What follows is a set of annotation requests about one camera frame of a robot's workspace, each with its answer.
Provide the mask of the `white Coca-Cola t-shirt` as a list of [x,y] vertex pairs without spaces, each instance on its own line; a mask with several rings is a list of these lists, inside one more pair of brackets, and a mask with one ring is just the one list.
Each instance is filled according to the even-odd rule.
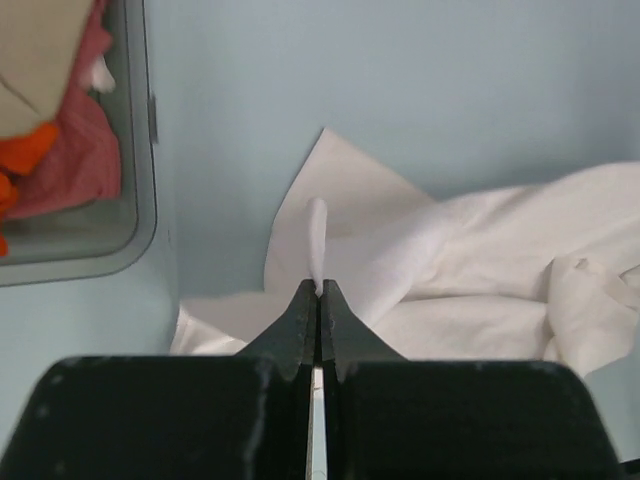
[[587,375],[633,349],[639,166],[444,202],[324,130],[274,219],[264,288],[180,305],[170,350],[233,354],[299,284],[335,281],[410,359],[542,359]]

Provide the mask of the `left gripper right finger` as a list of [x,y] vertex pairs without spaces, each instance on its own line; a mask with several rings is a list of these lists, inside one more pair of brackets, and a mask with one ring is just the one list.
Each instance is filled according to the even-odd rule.
[[320,299],[332,479],[621,479],[594,401],[547,361],[410,361],[327,281]]

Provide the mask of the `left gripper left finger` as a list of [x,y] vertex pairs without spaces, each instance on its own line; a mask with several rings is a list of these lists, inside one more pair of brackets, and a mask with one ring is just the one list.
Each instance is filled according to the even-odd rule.
[[303,479],[317,298],[232,356],[90,356],[36,383],[5,479]]

